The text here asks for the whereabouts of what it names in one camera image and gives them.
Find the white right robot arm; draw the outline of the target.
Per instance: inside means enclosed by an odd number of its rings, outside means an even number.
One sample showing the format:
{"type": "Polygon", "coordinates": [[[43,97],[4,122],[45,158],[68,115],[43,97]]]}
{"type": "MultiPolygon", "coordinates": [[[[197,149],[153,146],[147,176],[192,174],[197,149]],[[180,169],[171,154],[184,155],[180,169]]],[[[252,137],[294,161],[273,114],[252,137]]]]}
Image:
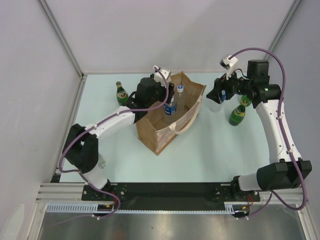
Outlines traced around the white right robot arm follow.
{"type": "Polygon", "coordinates": [[[214,80],[213,89],[206,95],[221,104],[234,95],[246,96],[258,114],[267,139],[269,164],[255,173],[235,178],[230,188],[231,196],[242,201],[249,191],[275,191],[302,188],[303,199],[307,198],[305,179],[312,170],[309,160],[303,160],[291,136],[282,99],[282,90],[269,83],[269,76],[250,79],[236,75],[223,75],[214,80]]]}

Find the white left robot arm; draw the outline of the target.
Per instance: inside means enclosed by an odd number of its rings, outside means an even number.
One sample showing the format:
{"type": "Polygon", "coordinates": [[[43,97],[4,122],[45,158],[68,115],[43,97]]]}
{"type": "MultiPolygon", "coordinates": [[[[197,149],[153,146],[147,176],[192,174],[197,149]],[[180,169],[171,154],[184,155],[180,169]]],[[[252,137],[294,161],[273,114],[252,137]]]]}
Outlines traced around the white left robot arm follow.
{"type": "Polygon", "coordinates": [[[133,125],[148,112],[156,110],[154,104],[162,107],[174,94],[171,72],[158,69],[151,77],[144,77],[129,99],[114,113],[88,126],[74,124],[68,133],[58,167],[67,160],[75,166],[74,171],[93,188],[93,194],[100,200],[110,196],[108,178],[99,166],[99,144],[118,130],[133,125]]]}

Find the blue label water bottle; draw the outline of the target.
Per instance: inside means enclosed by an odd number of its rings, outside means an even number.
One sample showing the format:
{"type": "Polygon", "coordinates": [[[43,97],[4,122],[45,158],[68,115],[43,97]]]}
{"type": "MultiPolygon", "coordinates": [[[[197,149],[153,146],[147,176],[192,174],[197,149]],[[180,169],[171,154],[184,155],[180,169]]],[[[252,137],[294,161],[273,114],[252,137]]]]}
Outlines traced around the blue label water bottle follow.
{"type": "Polygon", "coordinates": [[[163,109],[164,109],[164,115],[163,115],[164,121],[167,124],[171,124],[172,122],[174,122],[176,117],[176,111],[177,111],[177,102],[174,96],[172,96],[169,103],[165,103],[163,105],[163,109]]]}

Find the blue cap plastic bottle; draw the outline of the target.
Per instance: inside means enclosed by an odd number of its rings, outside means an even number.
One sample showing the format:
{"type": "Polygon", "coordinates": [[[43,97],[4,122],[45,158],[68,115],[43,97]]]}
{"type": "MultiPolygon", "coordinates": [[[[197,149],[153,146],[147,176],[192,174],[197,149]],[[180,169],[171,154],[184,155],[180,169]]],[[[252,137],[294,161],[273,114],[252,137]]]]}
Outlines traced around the blue cap plastic bottle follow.
{"type": "Polygon", "coordinates": [[[176,88],[175,100],[177,103],[177,111],[183,112],[186,105],[187,92],[183,85],[178,85],[176,88]]]}

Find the green Perrier glass bottle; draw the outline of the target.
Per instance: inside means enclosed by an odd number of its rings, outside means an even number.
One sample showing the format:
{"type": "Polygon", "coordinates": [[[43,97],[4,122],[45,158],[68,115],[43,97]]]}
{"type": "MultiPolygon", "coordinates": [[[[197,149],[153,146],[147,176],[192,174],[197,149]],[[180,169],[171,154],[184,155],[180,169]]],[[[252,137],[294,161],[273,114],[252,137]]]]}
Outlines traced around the green Perrier glass bottle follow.
{"type": "Polygon", "coordinates": [[[129,96],[127,91],[123,88],[122,83],[120,81],[116,82],[116,87],[116,99],[118,104],[122,106],[129,99],[129,96]]]}

